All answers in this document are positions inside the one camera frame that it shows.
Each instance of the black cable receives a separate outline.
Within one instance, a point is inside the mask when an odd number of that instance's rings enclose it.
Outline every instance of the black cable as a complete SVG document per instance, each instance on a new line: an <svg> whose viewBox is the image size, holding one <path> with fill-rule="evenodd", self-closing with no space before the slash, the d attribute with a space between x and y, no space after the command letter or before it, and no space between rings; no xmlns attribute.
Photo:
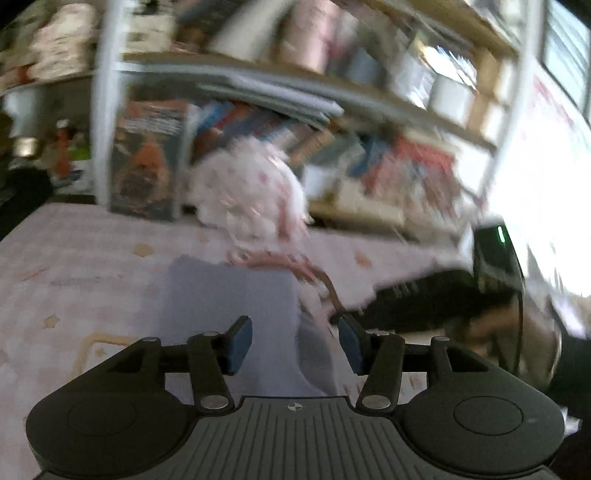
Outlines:
<svg viewBox="0 0 591 480"><path fill-rule="evenodd" d="M519 327L517 330L517 345L515 347L515 360L512 371L515 376L519 373L519 363L521 361L521 350L523 347L523 292L517 294L517 301L519 308Z"/></svg>

